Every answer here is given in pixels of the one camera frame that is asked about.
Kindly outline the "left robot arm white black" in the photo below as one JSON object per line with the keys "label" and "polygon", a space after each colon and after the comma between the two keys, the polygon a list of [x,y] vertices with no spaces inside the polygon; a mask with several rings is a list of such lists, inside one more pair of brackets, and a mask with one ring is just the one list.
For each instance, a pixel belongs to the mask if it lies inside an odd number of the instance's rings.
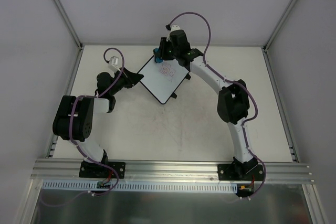
{"label": "left robot arm white black", "polygon": [[115,107],[115,94],[120,90],[132,88],[144,78],[143,74],[134,73],[126,68],[115,72],[97,75],[97,88],[94,96],[62,97],[52,131],[56,136],[72,143],[83,156],[85,164],[99,177],[108,174],[110,165],[106,151],[99,144],[89,139],[95,114],[111,113]]}

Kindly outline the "blue whiteboard eraser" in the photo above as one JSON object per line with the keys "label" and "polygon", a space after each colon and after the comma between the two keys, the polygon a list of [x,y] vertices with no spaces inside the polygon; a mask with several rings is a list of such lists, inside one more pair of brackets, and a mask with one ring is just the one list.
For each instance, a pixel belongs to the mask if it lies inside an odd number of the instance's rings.
{"label": "blue whiteboard eraser", "polygon": [[161,63],[163,60],[159,57],[159,48],[154,48],[153,49],[153,56],[154,56],[154,62],[155,63]]}

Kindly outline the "white whiteboard black frame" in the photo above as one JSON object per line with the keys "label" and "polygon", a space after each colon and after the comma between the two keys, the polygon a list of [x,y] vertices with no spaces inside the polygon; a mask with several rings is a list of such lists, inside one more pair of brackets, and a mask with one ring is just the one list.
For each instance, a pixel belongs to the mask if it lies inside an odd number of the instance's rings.
{"label": "white whiteboard black frame", "polygon": [[180,66],[176,59],[156,63],[154,56],[146,62],[138,74],[143,75],[140,83],[160,104],[166,104],[170,98],[176,99],[177,88],[184,80],[191,78],[190,72]]}

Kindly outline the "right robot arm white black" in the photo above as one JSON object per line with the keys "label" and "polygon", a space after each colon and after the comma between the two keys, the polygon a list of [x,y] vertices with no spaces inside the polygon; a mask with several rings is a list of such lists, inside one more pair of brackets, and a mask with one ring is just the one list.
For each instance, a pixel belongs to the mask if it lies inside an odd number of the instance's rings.
{"label": "right robot arm white black", "polygon": [[227,123],[234,146],[233,162],[224,173],[231,178],[248,179],[258,165],[253,154],[247,134],[246,120],[250,108],[248,91],[243,80],[225,79],[204,59],[198,49],[192,49],[184,30],[169,29],[168,37],[162,37],[156,58],[177,60],[178,64],[200,77],[218,95],[217,113]]}

